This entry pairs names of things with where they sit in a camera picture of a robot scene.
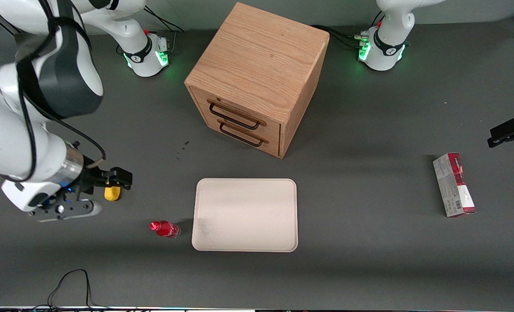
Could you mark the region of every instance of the drawer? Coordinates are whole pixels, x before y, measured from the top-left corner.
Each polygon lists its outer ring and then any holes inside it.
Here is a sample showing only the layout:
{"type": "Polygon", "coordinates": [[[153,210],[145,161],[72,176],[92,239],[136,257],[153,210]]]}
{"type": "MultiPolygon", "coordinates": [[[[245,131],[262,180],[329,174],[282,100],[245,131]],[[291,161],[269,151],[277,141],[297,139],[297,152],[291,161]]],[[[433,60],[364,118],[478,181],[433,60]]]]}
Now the drawer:
{"type": "Polygon", "coordinates": [[[222,118],[207,119],[207,126],[212,130],[223,133],[237,141],[245,143],[249,146],[262,150],[265,153],[278,157],[279,143],[278,139],[269,140],[248,131],[245,128],[232,124],[222,118]]]}
{"type": "Polygon", "coordinates": [[[280,125],[277,122],[255,117],[250,112],[234,108],[233,105],[228,104],[227,100],[215,97],[203,90],[191,88],[191,91],[207,124],[212,120],[221,119],[237,128],[242,128],[246,133],[279,142],[280,125]]]}

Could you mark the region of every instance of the green led light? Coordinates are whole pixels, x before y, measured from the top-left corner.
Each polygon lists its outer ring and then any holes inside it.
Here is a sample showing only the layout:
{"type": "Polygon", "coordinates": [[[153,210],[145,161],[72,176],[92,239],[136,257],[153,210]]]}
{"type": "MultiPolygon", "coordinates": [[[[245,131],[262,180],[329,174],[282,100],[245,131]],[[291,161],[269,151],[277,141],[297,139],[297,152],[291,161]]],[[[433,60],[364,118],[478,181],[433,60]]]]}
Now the green led light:
{"type": "Polygon", "coordinates": [[[156,55],[156,58],[162,67],[168,65],[168,54],[166,52],[154,51],[154,55],[156,55]]]}
{"type": "Polygon", "coordinates": [[[366,45],[361,48],[361,51],[359,52],[359,58],[362,61],[365,61],[367,59],[369,51],[370,51],[370,43],[367,42],[366,45]]]}
{"type": "Polygon", "coordinates": [[[130,60],[128,59],[128,57],[126,56],[126,53],[124,53],[124,58],[126,59],[126,62],[128,62],[128,67],[131,68],[131,64],[130,64],[130,60]]]}
{"type": "Polygon", "coordinates": [[[399,56],[397,57],[397,60],[399,61],[403,55],[403,50],[405,50],[405,44],[403,45],[403,47],[401,47],[401,52],[399,52],[399,56]]]}

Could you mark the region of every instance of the bottle cap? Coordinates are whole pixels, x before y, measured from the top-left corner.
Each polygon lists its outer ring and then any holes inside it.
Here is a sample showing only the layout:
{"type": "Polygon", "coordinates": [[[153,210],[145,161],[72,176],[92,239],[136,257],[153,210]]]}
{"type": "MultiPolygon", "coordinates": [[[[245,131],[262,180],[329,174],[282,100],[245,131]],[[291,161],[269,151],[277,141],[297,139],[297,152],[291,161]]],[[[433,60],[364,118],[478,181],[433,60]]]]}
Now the bottle cap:
{"type": "Polygon", "coordinates": [[[153,231],[158,231],[158,230],[160,230],[161,225],[160,225],[160,222],[158,222],[158,221],[153,221],[153,222],[151,222],[151,224],[149,225],[149,227],[150,227],[150,228],[151,228],[151,230],[153,230],[153,231]]]}

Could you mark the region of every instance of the yellow object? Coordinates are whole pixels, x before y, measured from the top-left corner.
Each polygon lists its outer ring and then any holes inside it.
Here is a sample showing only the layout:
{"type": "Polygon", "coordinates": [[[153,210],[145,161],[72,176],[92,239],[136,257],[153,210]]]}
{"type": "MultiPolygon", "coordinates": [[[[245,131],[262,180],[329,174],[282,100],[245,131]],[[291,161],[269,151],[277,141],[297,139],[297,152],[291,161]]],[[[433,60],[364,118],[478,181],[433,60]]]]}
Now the yellow object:
{"type": "Polygon", "coordinates": [[[109,202],[115,202],[120,198],[122,188],[119,186],[108,186],[105,188],[105,199],[109,202]]]}

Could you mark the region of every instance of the cardboard box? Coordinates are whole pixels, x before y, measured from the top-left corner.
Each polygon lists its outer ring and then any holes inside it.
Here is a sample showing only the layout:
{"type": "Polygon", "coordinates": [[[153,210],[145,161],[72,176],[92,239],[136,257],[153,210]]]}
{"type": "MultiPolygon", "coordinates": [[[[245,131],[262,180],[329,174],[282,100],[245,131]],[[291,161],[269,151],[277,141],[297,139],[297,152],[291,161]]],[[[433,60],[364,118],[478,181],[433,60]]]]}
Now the cardboard box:
{"type": "Polygon", "coordinates": [[[475,213],[475,204],[463,180],[463,166],[459,153],[445,154],[432,163],[444,200],[445,215],[459,217],[475,213]]]}

